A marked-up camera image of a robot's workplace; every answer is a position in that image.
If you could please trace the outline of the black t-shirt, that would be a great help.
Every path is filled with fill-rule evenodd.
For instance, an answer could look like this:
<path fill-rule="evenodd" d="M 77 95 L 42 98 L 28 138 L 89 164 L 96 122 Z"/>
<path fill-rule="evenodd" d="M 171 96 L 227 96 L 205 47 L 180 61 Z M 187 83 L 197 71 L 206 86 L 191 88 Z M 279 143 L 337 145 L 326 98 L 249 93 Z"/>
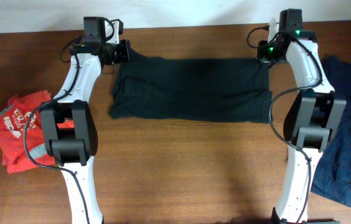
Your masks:
<path fill-rule="evenodd" d="M 255 58 L 148 57 L 135 50 L 111 92 L 113 119 L 268 123 L 269 68 Z"/>

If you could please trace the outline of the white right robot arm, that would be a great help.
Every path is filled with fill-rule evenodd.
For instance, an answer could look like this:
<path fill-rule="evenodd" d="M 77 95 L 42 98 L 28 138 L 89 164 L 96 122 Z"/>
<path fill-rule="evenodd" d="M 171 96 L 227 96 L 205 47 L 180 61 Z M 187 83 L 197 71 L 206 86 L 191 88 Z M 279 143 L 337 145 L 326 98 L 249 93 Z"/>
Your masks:
<path fill-rule="evenodd" d="M 258 59 L 290 64 L 297 92 L 282 133 L 275 135 L 288 146 L 288 164 L 281 196 L 271 223 L 308 223 L 309 194 L 317 165 L 334 140 L 346 99 L 335 92 L 319 58 L 317 37 L 302 25 L 300 9 L 281 11 L 279 20 L 265 26 L 269 35 L 257 46 Z"/>

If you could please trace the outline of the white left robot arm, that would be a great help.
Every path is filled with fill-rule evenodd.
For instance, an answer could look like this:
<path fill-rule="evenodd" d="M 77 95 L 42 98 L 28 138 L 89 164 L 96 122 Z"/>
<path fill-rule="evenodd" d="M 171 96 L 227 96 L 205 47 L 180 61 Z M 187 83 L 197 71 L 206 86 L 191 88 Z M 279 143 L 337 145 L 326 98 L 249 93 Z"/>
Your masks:
<path fill-rule="evenodd" d="M 72 223 L 104 222 L 98 206 L 93 165 L 98 133 L 89 100 L 104 66 L 129 61 L 123 22 L 84 17 L 84 33 L 65 46 L 70 69 L 59 92 L 39 109 L 44 143 L 64 178 Z"/>

